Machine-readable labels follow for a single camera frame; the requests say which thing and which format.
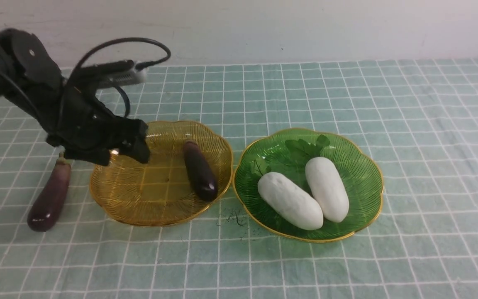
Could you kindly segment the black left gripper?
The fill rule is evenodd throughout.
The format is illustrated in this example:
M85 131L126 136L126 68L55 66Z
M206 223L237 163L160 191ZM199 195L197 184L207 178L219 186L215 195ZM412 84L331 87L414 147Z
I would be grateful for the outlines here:
M61 116L46 142L64 147L66 159L108 166L111 151L147 164L151 154L146 143L148 125L141 119L120 117L91 91L70 88L61 97Z

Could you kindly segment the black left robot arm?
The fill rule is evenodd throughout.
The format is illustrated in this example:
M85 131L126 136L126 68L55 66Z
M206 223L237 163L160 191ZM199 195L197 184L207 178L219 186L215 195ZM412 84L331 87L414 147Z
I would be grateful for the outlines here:
M148 125L120 117L95 96L98 79L61 74L39 38L19 29L0 31L0 97L29 114L63 147L67 159L108 165L112 150L146 164Z

